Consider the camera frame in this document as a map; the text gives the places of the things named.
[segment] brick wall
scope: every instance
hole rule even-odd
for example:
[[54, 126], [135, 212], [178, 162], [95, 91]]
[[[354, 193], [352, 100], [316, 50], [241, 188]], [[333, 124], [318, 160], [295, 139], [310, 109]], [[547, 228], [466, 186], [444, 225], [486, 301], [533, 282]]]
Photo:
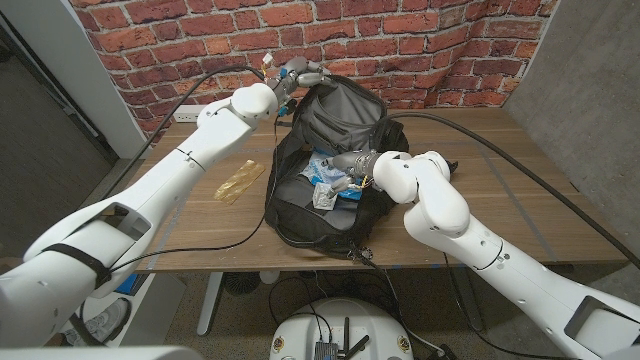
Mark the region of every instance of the brick wall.
[[[114, 86], [149, 133], [204, 72], [303, 55], [391, 108], [500, 106], [556, 0], [70, 0]], [[187, 103], [254, 83], [228, 74]], [[303, 90], [296, 95], [304, 94]]]

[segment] power strip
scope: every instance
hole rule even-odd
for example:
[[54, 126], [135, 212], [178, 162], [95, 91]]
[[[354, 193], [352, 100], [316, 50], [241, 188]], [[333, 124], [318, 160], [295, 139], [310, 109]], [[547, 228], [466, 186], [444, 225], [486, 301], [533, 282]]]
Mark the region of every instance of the power strip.
[[206, 105], [180, 105], [173, 117], [177, 122], [196, 122]]

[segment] gray floor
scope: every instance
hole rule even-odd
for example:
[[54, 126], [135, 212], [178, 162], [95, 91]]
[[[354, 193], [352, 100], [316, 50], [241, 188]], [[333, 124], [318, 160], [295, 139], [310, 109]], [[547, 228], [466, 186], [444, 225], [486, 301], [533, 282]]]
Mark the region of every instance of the gray floor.
[[[116, 164], [92, 196], [87, 199], [88, 204], [94, 202], [104, 192], [125, 164], [124, 160]], [[119, 190], [124, 188], [139, 165], [140, 162], [128, 173], [118, 187]], [[632, 265], [581, 265], [573, 268], [552, 269], [572, 280], [640, 304], [640, 271]], [[467, 328], [464, 317], [453, 298], [446, 269], [403, 269], [390, 270], [389, 273], [398, 292], [405, 321], [408, 327], [418, 335], [438, 345], [447, 344], [459, 359], [525, 359], [491, 349]], [[268, 307], [268, 295], [272, 285], [260, 284], [256, 291], [242, 296], [232, 296], [223, 291], [212, 330], [207, 336], [200, 337], [196, 335], [196, 326], [208, 274], [182, 273], [177, 276], [187, 285], [187, 289], [165, 344], [193, 348], [205, 359], [265, 359], [268, 357], [272, 336], [277, 328]], [[299, 274], [282, 273], [281, 279], [291, 276], [299, 276]], [[334, 285], [337, 281], [333, 279], [339, 278], [336, 276], [328, 275]], [[332, 288], [326, 278], [320, 273], [319, 284], [322, 289], [331, 294]], [[365, 276], [363, 281], [369, 278], [370, 276]], [[313, 299], [324, 296], [316, 285], [315, 279], [304, 281], [309, 286]], [[490, 341], [519, 352], [562, 355], [517, 307], [475, 274], [471, 274], [471, 281], [487, 329], [484, 334]], [[306, 291], [297, 281], [281, 284], [273, 294], [274, 312], [279, 319], [296, 311], [307, 302]], [[429, 354], [430, 351], [414, 343], [416, 358], [425, 359]]]

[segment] table leg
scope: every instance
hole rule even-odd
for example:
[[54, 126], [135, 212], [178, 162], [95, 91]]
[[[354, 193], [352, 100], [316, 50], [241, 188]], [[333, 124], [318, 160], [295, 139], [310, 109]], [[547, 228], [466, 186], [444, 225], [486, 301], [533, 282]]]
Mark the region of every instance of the table leg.
[[200, 320], [198, 320], [198, 328], [196, 332], [200, 336], [205, 336], [211, 330], [211, 322], [218, 302], [218, 297], [222, 289], [222, 272], [215, 272], [209, 275], [209, 283], [207, 292], [202, 302], [202, 310], [200, 310]]
[[482, 324], [482, 317], [480, 316], [480, 309], [478, 309], [478, 303], [476, 302], [476, 296], [473, 293], [471, 287], [471, 279], [467, 273], [466, 267], [455, 267], [453, 270], [453, 276], [456, 278], [458, 288], [460, 289], [460, 296], [462, 297], [462, 306], [464, 307], [471, 326], [477, 331], [482, 331], [484, 325]]

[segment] red brick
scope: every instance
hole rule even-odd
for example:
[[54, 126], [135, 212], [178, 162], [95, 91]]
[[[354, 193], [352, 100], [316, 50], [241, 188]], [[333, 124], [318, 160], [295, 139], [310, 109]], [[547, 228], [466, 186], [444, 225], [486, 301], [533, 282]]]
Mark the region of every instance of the red brick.
[[116, 0], [70, 0], [71, 4], [78, 7], [87, 7], [90, 5], [97, 5], [103, 3], [109, 3]]
[[494, 41], [491, 44], [491, 56], [509, 56], [513, 54], [513, 50], [516, 48], [517, 42], [515, 41]]
[[355, 22], [353, 20], [307, 25], [304, 28], [304, 36], [307, 44], [331, 39], [354, 37], [355, 32]]
[[391, 87], [409, 89], [413, 87], [413, 75], [391, 76]]
[[466, 4], [471, 0], [431, 0], [431, 7], [441, 8], [453, 5]]
[[415, 11], [424, 10], [429, 7], [429, 0], [403, 0], [402, 10]]
[[558, 0], [545, 0], [545, 2], [540, 6], [540, 10], [538, 10], [538, 15], [540, 16], [551, 16], [553, 9], [556, 7]]
[[240, 11], [234, 14], [238, 30], [256, 29], [260, 27], [258, 13], [255, 10]]
[[97, 37], [100, 45], [110, 52], [156, 43], [155, 36], [147, 27], [113, 31], [106, 34], [98, 34]]
[[388, 71], [427, 71], [431, 68], [431, 56], [396, 57], [382, 61], [382, 70]]
[[104, 65], [107, 70], [129, 70], [131, 67], [127, 62], [119, 55], [102, 55], [98, 54], [100, 61], [102, 61], [102, 65]]
[[136, 119], [151, 119], [153, 117], [153, 114], [147, 108], [129, 107], [129, 110]]
[[463, 56], [482, 57], [489, 54], [491, 43], [484, 40], [471, 40], [464, 48]]
[[515, 56], [519, 58], [531, 59], [537, 47], [538, 47], [538, 43], [535, 41], [531, 41], [531, 42], [523, 41], [518, 45], [518, 49], [516, 49]]
[[397, 9], [397, 0], [342, 0], [342, 12], [344, 16], [394, 12]]
[[240, 75], [240, 80], [242, 80], [242, 86], [251, 86], [253, 84], [262, 82], [254, 74], [241, 74]]
[[312, 46], [308, 48], [291, 48], [278, 50], [273, 54], [274, 66], [280, 66], [296, 56], [304, 56], [307, 60], [322, 61], [322, 49], [320, 46]]
[[156, 63], [156, 59], [153, 58], [151, 51], [146, 49], [128, 53], [127, 59], [129, 59], [131, 65], [135, 67], [145, 67]]
[[468, 27], [463, 26], [446, 33], [429, 35], [427, 37], [427, 52], [436, 52], [463, 43], [467, 38], [468, 30]]
[[540, 6], [540, 0], [515, 0], [509, 7], [509, 14], [531, 16], [535, 15]]
[[440, 13], [440, 29], [462, 24], [464, 21], [464, 11], [464, 6], [443, 10]]
[[316, 1], [318, 20], [339, 19], [342, 15], [340, 0]]
[[218, 84], [221, 89], [235, 90], [242, 86], [238, 75], [220, 75], [218, 76]]
[[194, 99], [200, 105], [209, 105], [212, 102], [218, 100], [215, 94], [200, 95], [200, 96], [194, 97]]
[[205, 43], [207, 45], [207, 51], [209, 52], [209, 55], [228, 54], [231, 52], [231, 47], [229, 46], [229, 41], [227, 40], [227, 38], [208, 38], [205, 40]]
[[235, 10], [245, 6], [264, 5], [267, 0], [214, 0], [218, 10]]
[[511, 92], [515, 90], [518, 87], [518, 84], [520, 84], [520, 80], [521, 79], [511, 77], [504, 78], [504, 81], [502, 82], [502, 91]]
[[467, 89], [475, 90], [480, 83], [477, 76], [447, 76], [442, 87], [445, 89]]
[[378, 71], [378, 60], [360, 60], [356, 63], [358, 75], [369, 76]]
[[485, 20], [476, 21], [473, 25], [471, 25], [471, 30], [469, 30], [469, 37], [482, 37], [486, 26], [487, 22]]
[[100, 41], [96, 37], [96, 34], [90, 33], [90, 32], [87, 32], [86, 34], [87, 34], [87, 37], [89, 37], [89, 42], [91, 43], [91, 46], [93, 46], [94, 49], [99, 51], [103, 50], [102, 46], [100, 45]]
[[131, 20], [136, 24], [173, 19], [187, 14], [184, 0], [148, 0], [126, 4]]
[[187, 35], [226, 34], [235, 31], [229, 14], [181, 19], [180, 24]]
[[206, 55], [202, 40], [190, 40], [178, 44], [165, 45], [153, 49], [153, 54], [160, 62], [171, 62], [194, 56]]
[[96, 20], [86, 11], [76, 10], [76, 14], [82, 23], [82, 26], [91, 31], [100, 31], [98, 24], [96, 24]]
[[[179, 83], [175, 84], [173, 87], [176, 89], [178, 94], [183, 95], [187, 91], [189, 91], [189, 89], [191, 89], [191, 87], [193, 87], [193, 85], [195, 83], [196, 83], [196, 80], [187, 80], [187, 81], [179, 82]], [[218, 86], [218, 82], [216, 81], [215, 78], [211, 77], [211, 78], [208, 78], [207, 80], [203, 81], [193, 91], [193, 93], [194, 94], [202, 94], [204, 92], [218, 90], [218, 89], [220, 89], [220, 87]]]
[[541, 21], [492, 21], [487, 29], [487, 36], [498, 38], [537, 39], [541, 28]]
[[469, 75], [473, 68], [473, 60], [458, 60], [451, 67], [451, 75]]
[[427, 106], [434, 106], [438, 104], [438, 92], [437, 91], [433, 91], [431, 93], [427, 93], [427, 96], [424, 98], [424, 101], [422, 102], [424, 107]]
[[171, 85], [156, 86], [152, 90], [156, 94], [156, 96], [161, 99], [171, 99], [172, 97], [178, 96], [176, 89], [174, 89]]
[[511, 0], [489, 0], [487, 15], [501, 16], [507, 13]]
[[411, 109], [413, 101], [408, 100], [392, 100], [388, 101], [387, 108], [389, 109]]
[[202, 59], [202, 69], [206, 72], [219, 69], [229, 65], [247, 65], [247, 58], [244, 56], [223, 56], [220, 58]]
[[230, 38], [234, 50], [256, 50], [278, 47], [278, 32], [266, 30], [256, 33], [240, 34]]
[[493, 91], [480, 91], [467, 93], [464, 95], [463, 104], [467, 106], [473, 105], [502, 105], [507, 99], [506, 95], [498, 94]]
[[135, 87], [174, 81], [179, 78], [178, 71], [173, 66], [157, 67], [129, 74], [129, 81]]
[[113, 80], [113, 82], [121, 89], [131, 89], [131, 85], [129, 85], [126, 75], [111, 74], [111, 80]]
[[117, 6], [92, 10], [96, 21], [106, 29], [116, 29], [129, 25], [122, 10]]
[[350, 41], [347, 44], [348, 57], [368, 57], [393, 55], [398, 50], [394, 39]]
[[131, 105], [144, 105], [156, 101], [156, 97], [151, 90], [120, 91], [120, 95], [122, 95], [127, 104]]
[[382, 89], [381, 97], [385, 100], [422, 100], [426, 90], [419, 89]]
[[462, 99], [462, 92], [460, 91], [444, 91], [438, 96], [439, 105], [458, 105]]
[[149, 105], [149, 110], [155, 116], [165, 116], [175, 106], [177, 101], [178, 100], [158, 102], [158, 103]]
[[432, 88], [442, 81], [442, 78], [447, 75], [447, 70], [438, 70], [429, 75], [416, 75], [415, 87], [420, 89]]
[[482, 78], [480, 89], [498, 89], [502, 84], [502, 75], [487, 75]]
[[287, 27], [280, 29], [280, 41], [282, 45], [302, 45], [304, 42], [302, 28]]
[[183, 79], [202, 74], [202, 68], [197, 61], [176, 64], [176, 70]]
[[[158, 126], [160, 126], [160, 123], [162, 122], [162, 117], [161, 116], [157, 116], [154, 117], [153, 115], [151, 115], [149, 117], [149, 119], [152, 120], [139, 120], [137, 121], [138, 126], [140, 126], [140, 129], [142, 129], [143, 132], [145, 132], [145, 135], [147, 137], [149, 137], [151, 135], [152, 132], [154, 132], [156, 130], [156, 128]], [[165, 124], [164, 128], [168, 128], [169, 126], [171, 126], [171, 121], [167, 122], [167, 124]], [[156, 137], [155, 141], [158, 142], [160, 141], [160, 139], [162, 138], [160, 135], [164, 134], [164, 131], [160, 132], [158, 134], [158, 136]]]
[[434, 69], [443, 68], [449, 65], [449, 60], [451, 59], [451, 50], [449, 51], [441, 51], [433, 56], [433, 63], [431, 67]]
[[211, 0], [187, 0], [187, 5], [191, 8], [191, 12], [194, 13], [208, 13], [213, 9]]
[[292, 4], [260, 10], [260, 16], [269, 26], [282, 26], [313, 21], [311, 5]]
[[169, 21], [163, 24], [153, 25], [158, 40], [175, 40], [182, 37], [182, 31], [176, 21]]
[[469, 6], [467, 6], [467, 11], [465, 12], [464, 17], [470, 21], [478, 20], [481, 17], [487, 15], [488, 7], [489, 3], [487, 1], [469, 4]]
[[356, 74], [356, 62], [353, 60], [335, 61], [326, 66], [332, 74], [342, 76], [353, 76]]
[[467, 44], [461, 44], [451, 48], [451, 61], [449, 62], [450, 64], [453, 64], [458, 61], [458, 59], [460, 59], [460, 57], [464, 53], [464, 49], [466, 48], [466, 46]]
[[326, 44], [322, 48], [324, 49], [324, 58], [327, 60], [347, 57], [347, 47], [340, 43]]
[[355, 81], [369, 90], [386, 89], [389, 87], [389, 78], [387, 76], [374, 76], [355, 79]]
[[384, 18], [384, 32], [386, 34], [416, 33], [435, 30], [437, 27], [438, 14], [432, 12], [395, 15]]
[[401, 38], [399, 50], [401, 55], [422, 54], [424, 52], [424, 37]]
[[381, 24], [381, 18], [361, 18], [358, 19], [358, 31], [362, 36], [378, 35]]
[[476, 60], [473, 64], [473, 73], [515, 75], [520, 71], [521, 65], [522, 63], [516, 60]]

